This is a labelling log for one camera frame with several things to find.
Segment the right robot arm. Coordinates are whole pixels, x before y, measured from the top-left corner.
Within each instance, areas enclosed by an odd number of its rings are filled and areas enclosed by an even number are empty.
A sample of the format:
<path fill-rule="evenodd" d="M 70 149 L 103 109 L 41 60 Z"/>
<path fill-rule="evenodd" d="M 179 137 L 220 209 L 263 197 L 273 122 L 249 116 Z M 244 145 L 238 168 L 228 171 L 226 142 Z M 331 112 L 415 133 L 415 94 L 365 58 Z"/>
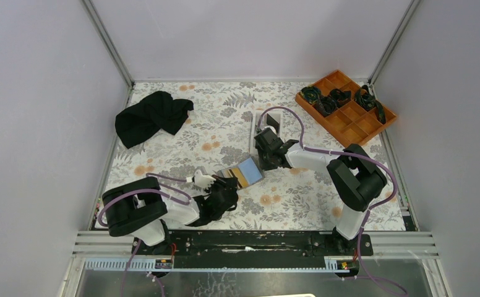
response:
<path fill-rule="evenodd" d="M 342 255 L 353 251 L 369 204 L 387 185 L 386 176 L 373 159 L 358 144 L 338 153 L 322 152 L 319 148 L 302 147 L 298 140 L 283 142 L 270 128 L 258 130 L 254 142 L 264 171 L 300 168 L 330 177 L 343 202 L 332 245 Z"/>

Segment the grey blue card holder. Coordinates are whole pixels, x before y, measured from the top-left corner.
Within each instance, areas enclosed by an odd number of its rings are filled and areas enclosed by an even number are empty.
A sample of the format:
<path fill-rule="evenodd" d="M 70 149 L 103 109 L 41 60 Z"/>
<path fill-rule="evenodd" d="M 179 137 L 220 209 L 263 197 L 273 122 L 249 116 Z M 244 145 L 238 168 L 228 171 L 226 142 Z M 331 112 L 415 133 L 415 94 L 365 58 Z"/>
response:
<path fill-rule="evenodd" d="M 249 183 L 248 187 L 253 186 L 254 184 L 260 182 L 265 177 L 263 171 L 259 168 L 253 156 L 229 168 L 239 168 L 242 171 L 243 175 L 246 177 L 247 182 Z"/>

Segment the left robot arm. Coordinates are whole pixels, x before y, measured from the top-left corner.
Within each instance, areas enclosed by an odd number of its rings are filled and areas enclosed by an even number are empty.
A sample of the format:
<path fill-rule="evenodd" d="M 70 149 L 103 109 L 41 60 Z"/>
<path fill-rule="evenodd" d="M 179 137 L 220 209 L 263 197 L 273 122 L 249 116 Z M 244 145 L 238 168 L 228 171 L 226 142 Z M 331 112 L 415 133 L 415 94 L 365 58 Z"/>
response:
<path fill-rule="evenodd" d="M 184 226 L 199 227 L 218 221 L 238 205 L 238 179 L 216 175 L 194 176 L 187 182 L 204 189 L 204 194 L 191 197 L 180 191 L 185 200 L 171 195 L 175 188 L 162 185 L 155 176 L 147 176 L 102 195 L 103 208 L 98 223 L 110 236 L 132 235 L 154 254 L 169 248 L 166 220 Z"/>

